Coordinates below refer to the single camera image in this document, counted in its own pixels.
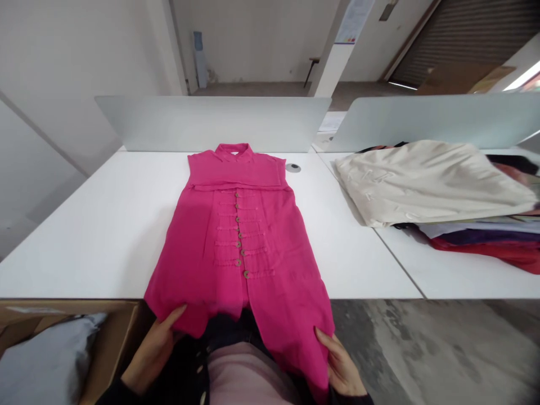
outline gray fabric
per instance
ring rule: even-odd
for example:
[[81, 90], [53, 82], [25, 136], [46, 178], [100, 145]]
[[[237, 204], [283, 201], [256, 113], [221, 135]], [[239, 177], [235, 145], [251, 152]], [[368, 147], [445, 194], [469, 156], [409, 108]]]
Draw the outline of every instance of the gray fabric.
[[94, 341], [106, 314], [54, 325], [10, 347], [0, 359], [0, 405], [77, 405]]
[[537, 222], [524, 223], [495, 223], [495, 222], [453, 222], [441, 224], [417, 224], [420, 231], [429, 239], [439, 237], [445, 233], [464, 231], [465, 229], [509, 231], [540, 233], [540, 224]]

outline mandarin collar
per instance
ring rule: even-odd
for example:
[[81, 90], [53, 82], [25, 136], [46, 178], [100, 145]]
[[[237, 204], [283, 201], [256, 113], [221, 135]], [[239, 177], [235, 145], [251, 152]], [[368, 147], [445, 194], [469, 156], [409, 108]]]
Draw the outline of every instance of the mandarin collar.
[[231, 162], [247, 162], [253, 157], [253, 150], [251, 150], [248, 143], [220, 143], [215, 153], [220, 159]]

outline hand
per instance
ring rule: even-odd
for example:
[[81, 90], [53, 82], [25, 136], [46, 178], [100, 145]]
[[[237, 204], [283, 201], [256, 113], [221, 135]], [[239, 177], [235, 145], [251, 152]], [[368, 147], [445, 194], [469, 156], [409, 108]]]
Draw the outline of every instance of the hand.
[[328, 376], [330, 385], [337, 393], [345, 397], [362, 397], [367, 395], [358, 369], [336, 335], [329, 337], [319, 328], [315, 328], [315, 333], [319, 342], [328, 349]]
[[133, 360], [120, 378], [122, 382], [137, 395], [143, 395], [158, 378], [173, 352], [174, 339], [170, 329], [186, 310], [183, 305], [172, 311], [169, 317], [160, 323], [155, 321], [146, 334]]

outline metal shutter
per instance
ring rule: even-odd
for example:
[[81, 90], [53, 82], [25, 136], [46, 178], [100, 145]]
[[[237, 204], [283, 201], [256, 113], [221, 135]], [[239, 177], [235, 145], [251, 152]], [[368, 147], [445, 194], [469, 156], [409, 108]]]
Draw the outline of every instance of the metal shutter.
[[444, 62], [504, 64], [540, 32], [540, 0], [442, 0], [392, 76], [418, 87]]

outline desk hole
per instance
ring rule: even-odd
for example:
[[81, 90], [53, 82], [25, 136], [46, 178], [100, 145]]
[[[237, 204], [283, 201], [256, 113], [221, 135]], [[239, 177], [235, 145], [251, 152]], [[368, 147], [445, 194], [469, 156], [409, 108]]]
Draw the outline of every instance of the desk hole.
[[302, 170], [300, 166], [294, 163], [288, 163], [287, 166], [285, 166], [285, 169], [291, 173], [298, 173], [299, 171]]

